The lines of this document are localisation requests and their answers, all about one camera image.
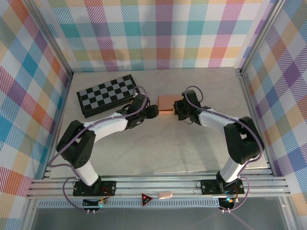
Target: red triangle sign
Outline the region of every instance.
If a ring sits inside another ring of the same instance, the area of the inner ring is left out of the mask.
[[[142,193],[142,204],[143,206],[147,205],[153,197],[146,195],[145,193]]]

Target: chessboard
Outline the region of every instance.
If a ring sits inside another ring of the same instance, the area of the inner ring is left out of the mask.
[[[130,102],[135,86],[130,74],[77,92],[82,114],[88,118]]]

